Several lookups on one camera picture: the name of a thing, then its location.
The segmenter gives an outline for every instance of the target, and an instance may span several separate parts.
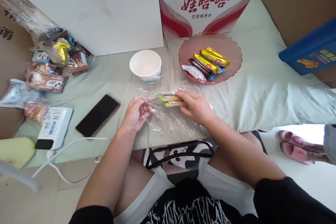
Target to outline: black sleeve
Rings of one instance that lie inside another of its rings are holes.
[[[334,212],[289,177],[283,180],[263,179],[255,191],[253,201],[262,223],[336,223]]]
[[[105,206],[87,206],[78,209],[69,224],[113,224],[113,216]]]

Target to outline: bowl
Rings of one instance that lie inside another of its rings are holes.
[[[217,74],[213,81],[208,79],[206,81],[202,81],[192,78],[182,68],[182,65],[190,65],[188,59],[193,58],[194,54],[200,54],[200,50],[204,50],[206,47],[212,47],[218,53],[230,60],[230,65],[227,67],[227,70],[223,73]],[[242,53],[237,42],[233,41],[227,34],[210,32],[198,33],[184,41],[178,52],[178,58],[181,70],[185,76],[191,81],[201,85],[216,85],[226,81],[236,74],[243,61]]]

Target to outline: yellow snack wrapper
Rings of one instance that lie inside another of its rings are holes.
[[[56,44],[54,45],[54,48],[57,49],[58,55],[61,57],[62,61],[66,61],[69,59],[69,53],[68,51],[71,50],[71,46],[68,43],[68,41],[66,41],[66,39],[64,38],[59,38],[56,42]]]
[[[206,60],[203,58],[201,55],[194,54],[194,57],[206,68],[208,68],[211,72],[214,74],[218,74],[219,67],[216,66],[215,64],[211,63],[210,61]]]
[[[202,56],[204,58],[206,58],[207,60],[209,60],[209,61],[211,61],[211,62],[213,62],[217,65],[220,65],[221,67],[225,68],[228,65],[230,65],[230,61],[228,59],[218,57],[208,50],[201,50],[201,53],[202,53]]]
[[[219,58],[223,58],[227,61],[226,65],[224,67],[228,67],[230,65],[230,61],[225,58],[223,55],[219,54],[218,52],[216,52],[214,49],[212,49],[211,47],[206,47],[206,50],[209,51],[210,53],[212,53],[213,55],[219,57]]]

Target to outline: knee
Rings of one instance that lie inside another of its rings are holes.
[[[253,143],[258,149],[263,151],[263,146],[261,145],[258,138],[256,138],[251,132],[244,132],[240,133],[243,137],[245,137],[247,140],[249,140],[251,143]]]

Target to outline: forearm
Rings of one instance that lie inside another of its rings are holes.
[[[231,165],[253,188],[265,178],[280,180],[283,171],[265,153],[220,118],[205,125]]]
[[[86,184],[77,209],[89,205],[109,207],[113,212],[130,161],[135,133],[120,127]]]

